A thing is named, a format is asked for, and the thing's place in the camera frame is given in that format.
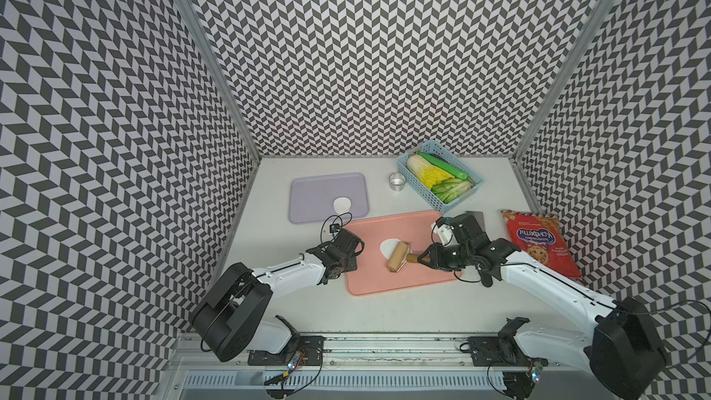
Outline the wooden rolling pin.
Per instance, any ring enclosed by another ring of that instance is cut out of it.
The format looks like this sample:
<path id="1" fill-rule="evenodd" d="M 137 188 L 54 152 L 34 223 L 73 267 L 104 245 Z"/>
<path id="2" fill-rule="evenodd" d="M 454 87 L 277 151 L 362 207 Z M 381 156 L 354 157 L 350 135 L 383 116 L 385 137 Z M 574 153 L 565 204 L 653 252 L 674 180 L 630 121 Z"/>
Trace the wooden rolling pin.
<path id="1" fill-rule="evenodd" d="M 422 259 L 428 260 L 423 253 L 414 253 L 411 244 L 398 242 L 388 259 L 386 268 L 389 272 L 397 273 L 405 267 L 405 264 L 420 263 Z"/>

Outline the white dough piece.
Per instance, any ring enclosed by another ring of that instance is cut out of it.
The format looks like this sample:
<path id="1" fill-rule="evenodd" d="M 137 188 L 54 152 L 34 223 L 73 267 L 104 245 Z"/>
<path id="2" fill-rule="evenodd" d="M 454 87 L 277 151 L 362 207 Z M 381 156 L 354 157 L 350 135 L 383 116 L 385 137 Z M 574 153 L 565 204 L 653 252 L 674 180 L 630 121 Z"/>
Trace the white dough piece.
<path id="1" fill-rule="evenodd" d="M 386 260 L 389 260 L 392 257 L 392 254 L 398 247 L 398 244 L 400 244 L 400 240 L 396 238 L 386 239 L 381 242 L 380 251 Z"/>

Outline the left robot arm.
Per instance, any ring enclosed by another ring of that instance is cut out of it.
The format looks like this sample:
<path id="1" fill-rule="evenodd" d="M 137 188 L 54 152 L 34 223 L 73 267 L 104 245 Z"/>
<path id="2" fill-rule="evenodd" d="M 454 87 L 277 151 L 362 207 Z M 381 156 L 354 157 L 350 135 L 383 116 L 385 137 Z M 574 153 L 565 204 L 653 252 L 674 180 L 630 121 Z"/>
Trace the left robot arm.
<path id="1" fill-rule="evenodd" d="M 293 353 L 299 333 L 283 317 L 264 318 L 270 302 L 302 289 L 326 285 L 357 269 L 365 243 L 346 229 L 329 241 L 276 266 L 233 264 L 213 283 L 189 316 L 201 350 L 228 362 L 244 351 Z"/>

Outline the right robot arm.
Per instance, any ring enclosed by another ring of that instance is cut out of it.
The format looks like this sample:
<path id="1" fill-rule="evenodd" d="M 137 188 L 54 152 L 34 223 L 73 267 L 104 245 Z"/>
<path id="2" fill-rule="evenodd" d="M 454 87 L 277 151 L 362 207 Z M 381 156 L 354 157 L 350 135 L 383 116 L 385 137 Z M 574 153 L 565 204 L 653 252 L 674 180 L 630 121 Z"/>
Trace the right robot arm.
<path id="1" fill-rule="evenodd" d="M 544 362 L 586 371 L 620 399 L 639 399 L 668 364 L 668 353 L 650 312 L 628 297 L 617 301 L 550 270 L 507 239 L 492 240 L 473 212 L 440 218 L 431 232 L 439 236 L 416 261 L 433 270 L 460 272 L 472 267 L 479 283 L 503 281 L 531 294 L 575 325 L 575 330 L 547 328 L 530 319 L 507 320 L 494 344 L 468 340 L 477 366 L 527 366 L 524 398 L 540 379 Z"/>

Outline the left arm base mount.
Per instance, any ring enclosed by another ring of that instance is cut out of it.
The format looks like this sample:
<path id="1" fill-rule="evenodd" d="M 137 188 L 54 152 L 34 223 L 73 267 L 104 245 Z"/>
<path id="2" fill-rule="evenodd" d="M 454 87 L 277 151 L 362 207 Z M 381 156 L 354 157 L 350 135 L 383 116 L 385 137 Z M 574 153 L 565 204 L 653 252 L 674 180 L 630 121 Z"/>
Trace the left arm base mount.
<path id="1" fill-rule="evenodd" d="M 286 367 L 301 357 L 300 366 L 323 363 L 325 337 L 300 333 L 282 316 L 262 320 L 246 350 L 249 366 Z"/>

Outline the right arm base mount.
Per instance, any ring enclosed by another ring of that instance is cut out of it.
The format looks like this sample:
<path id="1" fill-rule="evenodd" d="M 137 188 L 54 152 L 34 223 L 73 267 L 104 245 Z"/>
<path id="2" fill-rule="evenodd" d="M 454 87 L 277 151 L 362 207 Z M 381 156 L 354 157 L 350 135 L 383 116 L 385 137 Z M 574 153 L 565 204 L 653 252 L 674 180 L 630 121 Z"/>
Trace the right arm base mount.
<path id="1" fill-rule="evenodd" d="M 534 359 L 525 355 L 515 341 L 518 329 L 529 322 L 530 320 L 524 317 L 508 319 L 507 324 L 496 335 L 468 337 L 459 346 L 459 351 L 471 357 L 474 367 L 530 369 L 535 363 L 541 363 L 545 368 L 549 365 L 547 359 Z"/>

